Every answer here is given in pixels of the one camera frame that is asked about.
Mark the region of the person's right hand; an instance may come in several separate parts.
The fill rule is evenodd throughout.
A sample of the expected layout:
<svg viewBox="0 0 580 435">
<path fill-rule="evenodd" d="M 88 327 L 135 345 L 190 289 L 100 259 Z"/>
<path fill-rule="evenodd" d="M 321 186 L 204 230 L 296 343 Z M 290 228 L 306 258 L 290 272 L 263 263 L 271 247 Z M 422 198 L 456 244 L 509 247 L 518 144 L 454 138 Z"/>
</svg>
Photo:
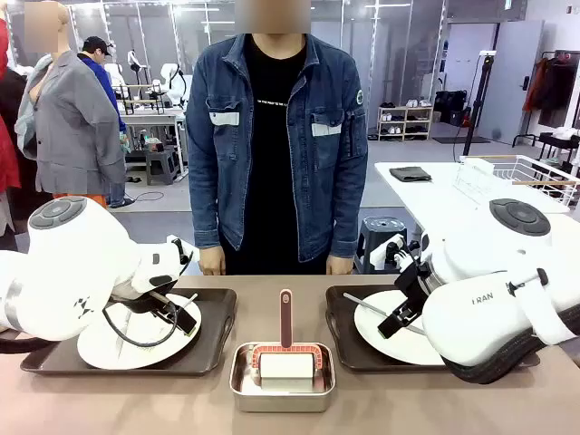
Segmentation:
<svg viewBox="0 0 580 435">
<path fill-rule="evenodd" d="M 226 257 L 221 246 L 199 250 L 198 266 L 204 276 L 224 276 L 226 274 Z"/>
</svg>

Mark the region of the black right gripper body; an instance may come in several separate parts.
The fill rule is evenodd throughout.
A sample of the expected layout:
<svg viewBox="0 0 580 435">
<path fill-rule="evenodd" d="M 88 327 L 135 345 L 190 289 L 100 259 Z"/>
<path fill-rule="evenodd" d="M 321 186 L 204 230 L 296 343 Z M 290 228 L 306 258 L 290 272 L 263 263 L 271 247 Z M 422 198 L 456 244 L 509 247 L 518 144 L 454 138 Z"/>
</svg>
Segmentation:
<svg viewBox="0 0 580 435">
<path fill-rule="evenodd" d="M 417 265 L 411 261 L 407 266 L 401 266 L 400 274 L 395 280 L 395 286 L 405 296 L 397 311 L 400 314 L 421 314 L 430 290 L 426 280 L 431 276 L 430 267 L 426 264 Z"/>
</svg>

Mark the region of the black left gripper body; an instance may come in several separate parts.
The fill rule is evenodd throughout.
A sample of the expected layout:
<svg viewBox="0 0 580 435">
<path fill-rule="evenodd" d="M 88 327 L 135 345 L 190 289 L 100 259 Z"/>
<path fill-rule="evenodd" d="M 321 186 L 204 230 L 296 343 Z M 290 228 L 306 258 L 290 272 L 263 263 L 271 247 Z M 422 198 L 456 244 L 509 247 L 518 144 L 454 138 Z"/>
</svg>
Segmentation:
<svg viewBox="0 0 580 435">
<path fill-rule="evenodd" d="M 162 318 L 174 318 L 178 311 L 166 295 L 155 291 L 142 294 L 137 299 L 111 296 L 111 302 L 122 304 L 135 314 L 153 313 Z"/>
</svg>

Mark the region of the person's left hand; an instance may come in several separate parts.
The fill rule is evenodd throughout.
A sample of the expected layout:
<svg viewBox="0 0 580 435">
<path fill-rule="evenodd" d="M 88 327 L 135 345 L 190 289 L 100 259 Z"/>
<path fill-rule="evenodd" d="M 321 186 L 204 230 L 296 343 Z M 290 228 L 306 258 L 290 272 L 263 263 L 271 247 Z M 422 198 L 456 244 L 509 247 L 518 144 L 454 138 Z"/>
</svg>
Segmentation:
<svg viewBox="0 0 580 435">
<path fill-rule="evenodd" d="M 353 271 L 353 258 L 329 255 L 326 260 L 326 274 L 329 276 L 350 275 Z"/>
</svg>

